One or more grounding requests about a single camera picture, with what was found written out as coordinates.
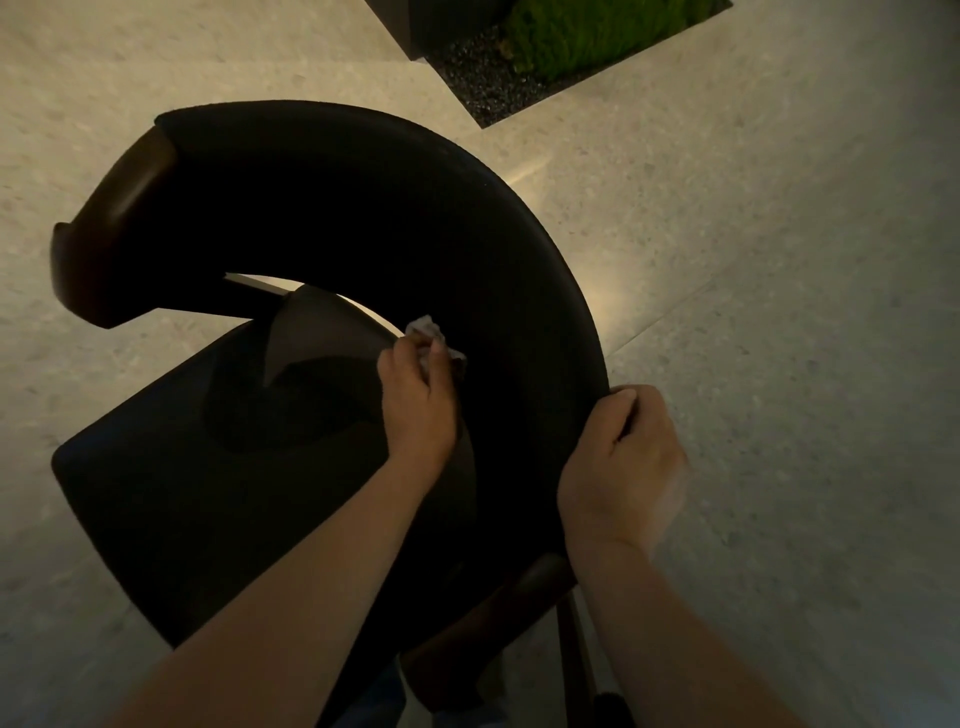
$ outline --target blue pants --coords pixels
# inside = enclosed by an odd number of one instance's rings
[[[396,728],[407,705],[403,681],[395,663],[373,681],[333,724],[333,728]],[[493,705],[482,705],[463,713],[438,713],[433,716],[434,728],[506,728],[507,717]]]

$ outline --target curved backrest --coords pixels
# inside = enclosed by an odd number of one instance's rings
[[[586,302],[526,205],[450,141],[388,114],[274,101],[165,113],[53,243],[60,299],[116,326],[226,273],[296,279],[469,357],[481,523],[562,548],[557,480],[607,392]]]

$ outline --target chair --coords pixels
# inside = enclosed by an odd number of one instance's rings
[[[103,328],[155,308],[249,319],[53,458],[91,541],[170,645],[386,457],[375,358],[395,336],[342,297],[400,328],[431,314],[468,370],[464,436],[320,725],[397,653],[427,707],[465,706],[484,665],[574,585],[555,495],[608,391],[596,330],[534,215],[450,141],[335,104],[164,113],[56,225],[52,274],[62,303]],[[247,275],[305,285],[288,294]]]

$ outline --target moss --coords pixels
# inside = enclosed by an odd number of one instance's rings
[[[519,73],[553,81],[647,48],[706,20],[714,0],[517,0],[504,50]]]

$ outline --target hand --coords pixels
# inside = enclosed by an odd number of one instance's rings
[[[434,340],[424,380],[411,337],[380,353],[376,370],[383,385],[383,424],[390,459],[424,475],[432,487],[457,442],[457,393],[450,355]]]
[[[686,470],[660,392],[617,388],[593,407],[560,476],[567,549],[620,543],[651,556],[683,508]]]

